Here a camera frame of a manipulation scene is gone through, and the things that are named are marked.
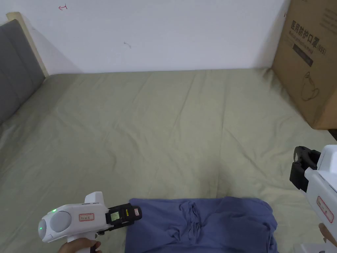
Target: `hand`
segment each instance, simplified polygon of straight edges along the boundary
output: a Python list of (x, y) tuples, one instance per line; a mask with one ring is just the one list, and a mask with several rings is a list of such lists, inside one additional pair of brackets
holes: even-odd
[(325, 242), (327, 242), (327, 239), (328, 239), (333, 245), (335, 245), (337, 247), (337, 242), (334, 239), (334, 237), (332, 236), (332, 234), (329, 232), (329, 230), (327, 229), (327, 227), (323, 223), (320, 223), (318, 225), (318, 227), (319, 227), (320, 232), (324, 236), (323, 240)]
[(96, 245), (96, 248), (98, 248), (99, 246), (101, 246), (101, 243), (91, 241), (87, 238), (79, 238), (63, 244), (58, 253), (75, 253), (81, 249), (90, 248), (94, 245)]

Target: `blue cloth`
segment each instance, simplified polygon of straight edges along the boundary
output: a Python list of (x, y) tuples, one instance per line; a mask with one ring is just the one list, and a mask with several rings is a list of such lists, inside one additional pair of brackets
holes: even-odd
[(253, 198), (131, 199), (143, 218), (127, 229), (125, 253), (277, 252), (271, 207)]

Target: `gray headboard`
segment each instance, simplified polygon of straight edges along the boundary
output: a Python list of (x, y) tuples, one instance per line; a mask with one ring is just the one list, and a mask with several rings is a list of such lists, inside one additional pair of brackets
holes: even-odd
[(40, 87), (45, 76), (17, 20), (0, 26), (0, 125)]

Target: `finger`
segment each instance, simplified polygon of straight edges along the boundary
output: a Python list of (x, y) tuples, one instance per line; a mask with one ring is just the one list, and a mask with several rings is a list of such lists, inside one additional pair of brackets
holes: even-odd
[(96, 241), (89, 240), (88, 238), (79, 238), (66, 243), (69, 252), (76, 252), (81, 249), (90, 248), (96, 244)]
[(96, 246), (96, 249), (98, 249), (101, 246), (101, 242), (96, 242), (95, 246)]
[(334, 237), (332, 236), (332, 234), (329, 232), (329, 230), (327, 229), (327, 227), (323, 224), (320, 223), (318, 225), (320, 232), (322, 233), (322, 235), (325, 237), (325, 242), (327, 240), (329, 240), (333, 245), (335, 245), (337, 247), (337, 242), (334, 239)]

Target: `bed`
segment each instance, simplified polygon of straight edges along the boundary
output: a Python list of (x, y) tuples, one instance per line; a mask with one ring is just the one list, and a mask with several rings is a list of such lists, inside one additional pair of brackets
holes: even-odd
[[(8, 101), (4, 85), (12, 92), (18, 83), (0, 83), (0, 104), (16, 104), (0, 126), (2, 252), (57, 252), (64, 241), (43, 243), (39, 220), (93, 191), (103, 192), (108, 207), (130, 198), (257, 197), (274, 210), (280, 252), (322, 241), (319, 220), (289, 174), (296, 146), (321, 150), (336, 141), (310, 128), (272, 70), (45, 78), (22, 46), (27, 41), (15, 44), (18, 22), (6, 25), (0, 33), (19, 56), (12, 64), (23, 66), (17, 74), (27, 72), (31, 85)], [(13, 74), (1, 66), (3, 76)], [(125, 233), (99, 237), (103, 252), (124, 252)]]

